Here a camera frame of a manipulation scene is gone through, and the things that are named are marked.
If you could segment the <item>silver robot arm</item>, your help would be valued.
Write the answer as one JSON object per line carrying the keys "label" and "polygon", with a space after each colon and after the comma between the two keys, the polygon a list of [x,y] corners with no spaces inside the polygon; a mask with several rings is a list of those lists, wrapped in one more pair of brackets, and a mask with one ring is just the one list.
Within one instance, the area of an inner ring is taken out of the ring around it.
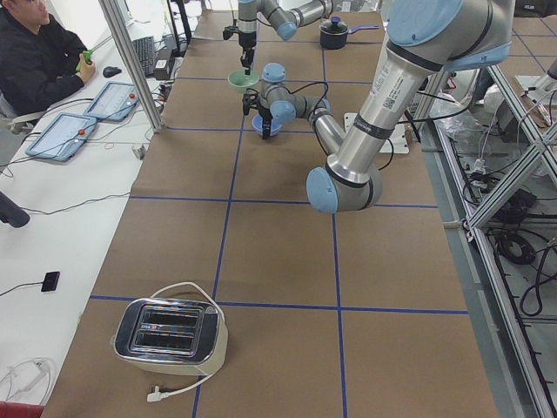
{"label": "silver robot arm", "polygon": [[240,63],[245,75],[252,72],[252,63],[257,45],[258,15],[261,14],[278,36],[287,41],[298,28],[332,16],[339,1],[307,1],[293,9],[283,9],[278,1],[251,0],[238,1],[238,16],[232,19],[232,25],[223,29],[223,39],[238,35],[242,48]]}
{"label": "silver robot arm", "polygon": [[312,169],[306,194],[319,212],[358,211],[374,205],[382,191],[373,161],[427,77],[504,61],[511,46],[513,1],[395,1],[366,101],[342,130],[320,98],[290,93],[282,77],[263,77],[261,106],[285,125],[305,118],[327,153]]}

